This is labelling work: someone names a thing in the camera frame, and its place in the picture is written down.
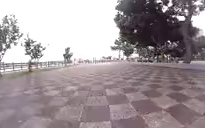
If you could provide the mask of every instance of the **path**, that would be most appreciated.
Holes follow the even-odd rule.
[[[0,81],[2,128],[205,128],[205,73],[114,63]]]

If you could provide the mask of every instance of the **sky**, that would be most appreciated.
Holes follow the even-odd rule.
[[[73,58],[118,56],[110,50],[118,37],[114,23],[117,0],[0,0],[0,20],[8,14],[18,19],[21,32],[47,47],[41,61],[63,60],[66,47]],[[205,16],[194,18],[205,35]],[[27,62],[20,45],[8,50],[4,62]]]

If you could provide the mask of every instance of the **paving stone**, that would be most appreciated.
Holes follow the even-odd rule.
[[[10,118],[15,113],[13,109],[4,109],[0,111],[0,122]]]
[[[73,107],[73,106],[64,106],[61,108],[58,113],[56,114],[55,118],[57,120],[80,120],[80,117],[82,115],[83,107]]]
[[[123,92],[124,93],[133,93],[133,92],[137,92],[138,90],[133,88],[133,87],[127,87],[127,88],[123,88]]]
[[[26,122],[24,122],[24,124],[22,124],[20,128],[46,128],[50,122],[50,119],[32,117]]]
[[[53,120],[48,128],[79,128],[79,121]]]
[[[108,105],[108,101],[106,96],[94,96],[87,98],[87,106],[106,106]]]
[[[188,126],[188,128],[205,128],[205,117],[199,118]]]
[[[158,89],[158,88],[161,88],[161,86],[159,84],[149,84],[147,85],[149,87],[151,87],[152,89]]]
[[[172,85],[172,86],[170,86],[170,89],[172,89],[173,91],[181,91],[184,88],[181,86],[178,86],[178,85]]]
[[[143,94],[146,95],[147,97],[150,97],[150,98],[159,97],[162,95],[159,92],[157,92],[156,90],[144,91]]]
[[[161,111],[161,108],[150,100],[133,101],[131,104],[139,114]]]
[[[137,116],[131,104],[109,105],[112,120],[128,119]]]
[[[82,122],[80,124],[80,128],[111,128],[110,121],[103,121],[103,122]]]
[[[101,122],[110,120],[110,109],[108,106],[85,106],[81,121]]]
[[[107,96],[107,100],[108,103],[110,105],[114,105],[114,104],[125,104],[128,103],[128,98],[126,97],[126,95],[111,95],[111,96]]]
[[[149,128],[182,128],[183,125],[165,111],[143,115]]]
[[[45,94],[46,96],[58,96],[59,93],[60,93],[60,91],[58,91],[58,90],[51,90],[51,91],[45,92],[44,94]]]
[[[177,119],[181,124],[191,124],[193,121],[199,118],[199,114],[194,110],[186,107],[183,104],[177,104],[167,109],[167,112]]]
[[[183,93],[189,97],[196,97],[196,96],[199,96],[202,94],[201,92],[199,92],[197,90],[193,90],[193,89],[185,89],[185,90],[182,90],[181,93]]]
[[[121,90],[120,88],[106,89],[107,95],[118,95],[123,93],[123,90]]]
[[[68,99],[65,105],[69,106],[81,106],[86,104],[87,97],[83,96],[73,96]]]
[[[188,108],[193,109],[194,111],[203,115],[205,113],[205,102],[201,102],[196,99],[191,99],[183,103]]]
[[[140,92],[129,93],[129,94],[126,94],[126,96],[130,102],[149,99],[147,96],[145,96],[144,94]]]
[[[142,117],[131,117],[112,121],[112,128],[147,128]]]
[[[45,106],[40,109],[36,115],[54,119],[58,111],[58,106]]]
[[[68,101],[67,97],[54,97],[50,102],[50,106],[63,106]]]
[[[89,92],[89,96],[105,96],[105,90],[92,90]]]
[[[173,100],[167,96],[153,98],[152,101],[155,102],[162,109],[166,109],[166,108],[169,108],[173,105],[178,104],[178,102],[176,102],[175,100]]]
[[[158,88],[156,91],[159,92],[159,93],[162,94],[162,95],[168,95],[168,94],[174,92],[174,91],[171,90],[170,88]]]
[[[184,102],[190,99],[190,97],[178,92],[170,93],[168,96],[178,102]]]

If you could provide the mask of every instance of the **checkered pavement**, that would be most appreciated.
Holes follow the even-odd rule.
[[[0,94],[0,125],[205,128],[205,73],[135,64],[72,70],[48,73],[22,91]]]

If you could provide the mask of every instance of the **gray tile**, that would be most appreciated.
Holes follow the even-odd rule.
[[[32,117],[24,124],[20,126],[20,128],[46,128],[50,124],[51,120],[40,117]]]
[[[143,115],[149,128],[182,128],[183,125],[165,111]]]
[[[80,128],[111,128],[111,122],[110,121],[104,121],[104,122],[82,122],[80,124]]]
[[[129,93],[129,94],[126,94],[126,96],[130,102],[149,99],[147,96],[145,96],[144,94],[140,92]]]
[[[110,120],[110,109],[108,106],[85,106],[81,121],[101,122]]]
[[[80,120],[83,107],[65,106],[61,108],[56,114],[55,118],[58,120]]]
[[[205,117],[199,118],[187,128],[205,128]]]
[[[128,119],[138,115],[131,104],[110,105],[112,120]]]
[[[106,96],[93,96],[93,97],[88,97],[87,106],[106,106],[108,105],[108,101]]]
[[[173,105],[178,104],[178,102],[176,102],[175,100],[173,100],[167,96],[161,96],[161,97],[153,98],[151,100],[153,102],[155,102],[162,109],[166,109],[166,108],[169,108]]]
[[[189,101],[184,102],[183,104],[188,108],[191,108],[194,111],[200,113],[201,115],[205,113],[205,102],[201,102],[196,99],[191,99]]]

